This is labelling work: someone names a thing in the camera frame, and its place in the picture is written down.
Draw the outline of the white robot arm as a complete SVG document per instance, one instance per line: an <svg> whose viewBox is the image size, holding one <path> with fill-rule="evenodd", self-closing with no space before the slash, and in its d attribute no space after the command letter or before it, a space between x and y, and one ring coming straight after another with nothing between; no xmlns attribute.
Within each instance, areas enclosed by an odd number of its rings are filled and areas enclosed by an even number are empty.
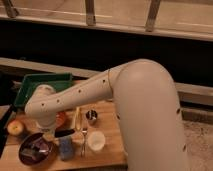
<svg viewBox="0 0 213 171"><path fill-rule="evenodd" d="M177 90L155 61L134 60L55 94L37 90L25 113L49 131L57 112L105 99L120 117L128 171L190 171Z"/></svg>

